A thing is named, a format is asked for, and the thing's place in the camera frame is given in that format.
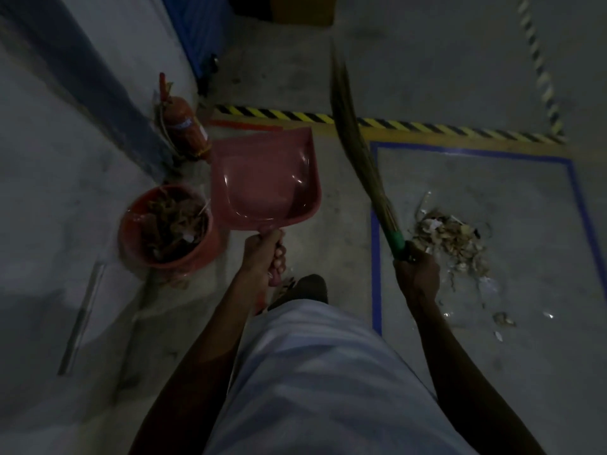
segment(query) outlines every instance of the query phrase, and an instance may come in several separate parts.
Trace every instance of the blue door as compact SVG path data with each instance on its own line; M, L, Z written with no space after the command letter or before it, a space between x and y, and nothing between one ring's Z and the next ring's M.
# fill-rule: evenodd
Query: blue door
M208 91L210 75L225 45L231 17L228 0L163 0L196 81L199 94Z

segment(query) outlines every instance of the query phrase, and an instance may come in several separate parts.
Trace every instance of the person's left hand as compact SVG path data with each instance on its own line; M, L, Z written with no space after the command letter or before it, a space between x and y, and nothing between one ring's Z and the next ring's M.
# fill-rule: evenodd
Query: person's left hand
M254 235L245 241L245 254L239 273L251 278L260 290L268 286L272 276L269 272L271 267L276 268L279 274L285 271L284 234L282 230L272 230L264 237Z

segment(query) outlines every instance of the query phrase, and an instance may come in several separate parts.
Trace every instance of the broom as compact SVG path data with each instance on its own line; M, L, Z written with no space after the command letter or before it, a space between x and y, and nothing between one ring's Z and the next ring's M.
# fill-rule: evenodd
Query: broom
M390 200L383 190L375 161L360 134L352 103L348 70L343 62L338 61L334 45L331 45L331 109L339 140L360 183L371 199L392 256L397 260L411 261L411 243L405 242L402 236Z

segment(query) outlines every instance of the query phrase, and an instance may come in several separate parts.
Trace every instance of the striped shirt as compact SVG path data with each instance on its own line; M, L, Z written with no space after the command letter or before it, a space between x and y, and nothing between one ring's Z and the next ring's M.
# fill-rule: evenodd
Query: striped shirt
M205 455L257 453L476 454L380 336L313 300L245 329Z

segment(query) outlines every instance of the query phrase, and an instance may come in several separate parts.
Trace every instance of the concrete floor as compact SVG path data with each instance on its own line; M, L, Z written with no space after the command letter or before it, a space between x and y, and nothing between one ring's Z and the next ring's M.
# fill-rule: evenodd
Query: concrete floor
M538 37L573 139L569 150L598 239L607 244L607 156L600 118L607 43L599 0L532 0ZM348 59L361 116L547 132L548 123L518 26L515 0L339 0L332 29L237 19L234 45L221 58L217 102L327 112L328 41ZM228 137L233 131L216 131ZM331 302L370 323L368 200L335 139L315 135L323 205L288 230L297 274L318 272ZM607 305L588 251L571 187L559 165L381 153L388 193L402 223L424 191L467 220L489 221L490 261L501 292L486 310L474 283L444 292L466 350L520 413L550 455L607 452L601 383ZM243 234L200 271L186 291L152 290L137 321L117 393L108 453L125 453L143 414L204 327L240 258ZM389 257L383 255L383 268ZM384 336L427 382L416 335L389 270L382 274ZM493 335L489 309L512 313L519 327ZM550 320L543 311L553 310Z

